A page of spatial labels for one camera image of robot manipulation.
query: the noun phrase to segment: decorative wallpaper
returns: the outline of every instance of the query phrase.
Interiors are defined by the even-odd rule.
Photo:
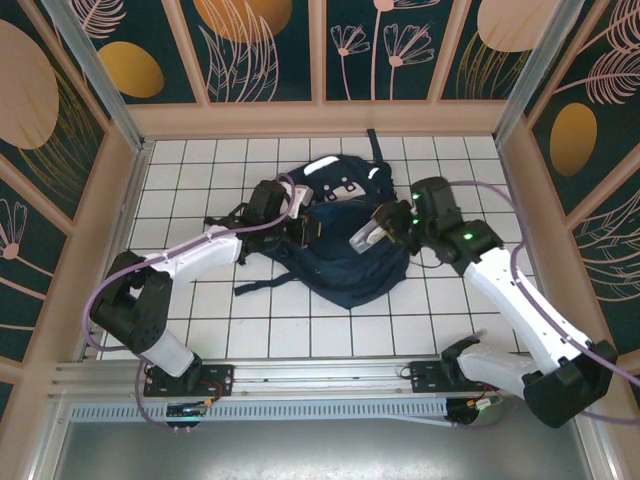
[[[573,231],[620,354],[640,349],[640,171]]]
[[[426,99],[452,4],[328,0],[326,99]]]
[[[472,0],[442,99],[506,99],[556,3]]]
[[[4,411],[7,409],[7,405],[9,404],[9,397],[11,396],[12,390],[12,384],[0,382],[0,423],[2,422],[2,417],[4,417]]]
[[[612,1],[533,127],[571,212],[640,142],[640,3]]]
[[[0,157],[73,218],[104,131],[17,2],[0,38]]]
[[[195,102],[161,0],[68,1],[126,103]]]
[[[542,91],[547,86],[547,81],[549,80],[551,75],[553,75],[553,72],[555,72],[556,68],[558,67],[558,64],[562,60],[562,57],[564,57],[564,54],[567,52],[567,49],[571,45],[571,42],[573,42],[573,39],[578,33],[578,30],[580,30],[580,27],[582,26],[582,22],[584,22],[585,17],[589,13],[589,10],[591,10],[591,7],[593,7],[593,4],[595,3],[595,1],[596,0],[584,0],[582,8],[580,9],[580,13],[578,14],[578,17],[576,18],[576,20],[571,25],[570,27],[571,29],[569,30],[569,33],[567,33],[567,36],[565,37],[565,40],[562,43],[562,46],[556,53],[555,59],[553,60],[553,62],[551,62],[551,65],[547,69],[547,72],[543,77],[542,81],[540,82],[540,85],[538,85],[538,88],[535,90],[535,92],[533,92],[533,95],[531,96],[529,103],[527,103],[527,106],[524,109],[525,115],[529,115],[529,113],[531,113],[531,110],[533,110],[533,107],[535,106],[535,104],[538,102],[540,95],[542,95]]]
[[[23,360],[65,240],[0,180],[0,357]]]
[[[181,0],[211,102],[311,100],[307,0]]]

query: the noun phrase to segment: flower illustration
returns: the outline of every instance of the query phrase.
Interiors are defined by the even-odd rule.
[[[347,72],[344,66],[344,57],[363,53],[371,49],[371,44],[365,42],[366,34],[362,30],[362,25],[354,27],[349,25],[342,30],[340,25],[331,27],[331,38],[340,55],[340,63],[342,65],[342,81],[344,82],[344,91],[347,94],[347,100],[351,100],[349,92],[349,82],[347,81]]]
[[[18,260],[26,266],[40,272],[49,277],[53,277],[53,274],[46,270],[28,262],[24,258],[20,257],[20,242],[24,235],[24,230],[27,225],[27,207],[20,202],[13,204],[13,210],[9,207],[9,202],[6,199],[0,198],[0,261],[1,260]],[[40,292],[31,290],[30,288],[19,285],[9,279],[0,276],[0,284],[9,288],[22,292],[26,295],[30,295],[39,300],[44,300],[45,295]],[[21,327],[16,325],[0,324],[0,328],[7,328],[11,330],[33,330],[33,327]]]
[[[399,36],[397,23],[384,27],[384,45],[387,48],[389,65],[391,65],[390,100],[393,100],[393,80],[396,68],[433,60],[435,51],[433,48],[427,48],[430,43],[429,25],[424,27],[407,25]]]
[[[373,48],[371,50],[371,100],[376,99],[376,53],[378,50],[378,32],[380,30],[382,14],[392,10],[432,7],[438,3],[440,3],[440,0],[373,0],[373,5],[376,7],[376,10],[378,10],[378,13],[373,30]]]
[[[13,205],[13,215],[9,203],[0,199],[0,254],[5,260],[18,257],[20,240],[27,224],[27,207],[20,202]]]

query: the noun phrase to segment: black mounting bracket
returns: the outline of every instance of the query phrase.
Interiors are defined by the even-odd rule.
[[[233,390],[233,365],[202,365],[201,375],[192,390],[184,381],[158,367],[146,371],[143,395],[157,397],[228,397]]]

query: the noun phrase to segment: white tile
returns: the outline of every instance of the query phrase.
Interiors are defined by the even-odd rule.
[[[181,344],[187,344],[189,320],[167,320],[167,330],[173,333],[174,337],[176,337]]]
[[[436,252],[434,252],[432,249],[424,247],[421,250],[421,254],[422,254],[422,264],[425,267],[428,267],[423,269],[424,270],[423,273],[425,277],[438,278],[438,277],[457,276],[457,273],[455,272],[453,267],[446,263],[442,263],[440,260],[438,260],[438,257],[436,257]]]
[[[222,267],[214,267],[204,275],[201,275],[198,280],[203,282],[230,282],[233,280],[233,273],[235,272],[236,264],[223,265]]]
[[[311,356],[351,356],[349,317],[311,319]]]
[[[213,166],[211,188],[242,188],[244,163],[216,163]]]
[[[474,180],[469,160],[441,160],[442,176],[450,182],[458,180]]]
[[[389,317],[354,317],[351,324],[355,356],[393,355]]]
[[[139,219],[133,227],[130,248],[164,248],[169,219]]]
[[[436,153],[439,159],[451,158],[459,160],[469,158],[462,137],[434,137]]]
[[[349,310],[330,302],[315,292],[311,292],[312,317],[340,317],[343,315],[349,315]]]
[[[151,163],[180,163],[184,152],[184,140],[160,140],[153,147]]]
[[[213,163],[216,140],[189,140],[182,163]]]
[[[469,315],[433,315],[431,321],[438,353],[473,334]]]
[[[189,283],[180,288],[171,290],[169,302],[169,314],[167,318],[189,318],[191,316],[191,302],[193,302],[193,289],[195,284]]]
[[[249,255],[245,265],[238,264],[236,267],[236,281],[271,280],[272,267],[273,260],[270,258],[259,253]]]
[[[483,222],[485,221],[483,213],[465,213],[465,212],[462,212],[462,219],[465,222],[471,222],[473,220],[482,220]]]
[[[389,298],[393,315],[429,313],[427,290],[422,279],[403,280],[389,292]]]
[[[342,153],[339,138],[312,138],[311,139],[311,160],[317,160],[326,155]]]
[[[266,358],[268,349],[268,318],[231,320],[228,358]]]
[[[498,307],[484,295],[471,281],[465,278],[464,285],[469,299],[469,310],[472,313],[494,313]]]
[[[218,140],[215,163],[241,162],[247,157],[246,140]]]
[[[308,138],[281,138],[279,162],[308,162],[311,141]]]
[[[235,288],[246,284],[247,282],[236,282],[233,286]],[[269,318],[269,309],[271,307],[271,288],[261,288],[260,290],[248,292],[240,296],[235,294],[232,295],[232,318]]]
[[[173,190],[178,185],[180,165],[150,165],[145,190]]]
[[[272,317],[306,317],[309,315],[309,289],[301,282],[289,282],[273,289]]]
[[[428,278],[427,293],[429,306],[434,315],[469,311],[461,278]]]
[[[202,220],[207,211],[208,197],[209,190],[178,190],[171,216],[174,218],[199,217]]]
[[[112,335],[107,335],[105,347],[121,347],[122,343],[116,340]],[[137,360],[130,350],[118,350],[117,352],[102,352],[102,360]]]
[[[433,137],[404,137],[404,151],[407,160],[435,160],[436,149]]]
[[[247,163],[244,174],[244,188],[253,189],[262,180],[273,180],[278,173],[277,163]]]
[[[242,189],[226,188],[209,191],[207,216],[224,217],[242,202]]]
[[[277,138],[252,138],[249,140],[247,162],[277,162]]]
[[[167,248],[192,240],[202,233],[202,218],[172,218],[167,235]]]
[[[482,212],[480,197],[476,187],[456,186],[451,187],[453,197],[460,210],[468,213]]]
[[[489,226],[503,242],[520,242],[522,234],[515,213],[485,213]]]
[[[271,320],[269,357],[308,357],[309,328],[309,318],[274,318]]]
[[[342,139],[342,153],[356,155],[365,160],[373,160],[371,142],[367,137],[344,137]]]
[[[498,158],[498,151],[493,137],[464,137],[471,158]]]
[[[429,315],[393,317],[393,341],[396,355],[436,353]]]
[[[409,172],[407,171],[407,162],[388,162],[391,166],[391,178],[396,186],[409,185]]]
[[[205,360],[222,359],[227,353],[228,320],[192,320],[187,347]]]
[[[511,198],[509,188],[506,185],[496,185],[496,188],[500,189],[508,198]],[[513,212],[511,205],[497,193],[482,187],[478,187],[478,193],[480,194],[480,202],[484,212]]]
[[[207,163],[182,165],[178,188],[209,188],[212,168]]]
[[[473,314],[471,315],[473,328],[476,333],[486,330],[480,337],[485,345],[494,347],[504,352],[517,352],[516,338],[511,325],[500,314]]]
[[[192,318],[229,318],[231,282],[196,283]]]
[[[396,193],[398,194],[398,200],[406,200],[409,203],[413,203],[411,199],[411,189],[409,187],[396,186]]]
[[[471,160],[471,167],[476,180],[479,182],[492,183],[494,185],[507,183],[500,160]]]
[[[389,315],[389,313],[388,294],[382,295],[369,303],[365,303],[364,305],[351,309],[352,315]]]
[[[138,209],[139,218],[170,217],[175,190],[146,190]]]
[[[409,167],[410,183],[415,183],[424,178],[440,176],[440,167],[437,160],[407,162],[407,166]]]
[[[511,253],[513,253],[517,246],[517,243],[505,244],[505,248]],[[531,266],[531,260],[529,259],[529,253],[527,252],[526,248],[520,250],[520,252],[518,253],[518,267],[525,275],[533,275],[533,267]]]
[[[382,158],[385,160],[404,160],[402,137],[378,137]]]

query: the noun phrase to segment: gray metal surface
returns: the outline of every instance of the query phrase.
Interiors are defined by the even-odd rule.
[[[58,480],[592,478],[572,425],[524,408],[500,428],[396,420],[208,423],[173,435],[140,423],[72,423]]]

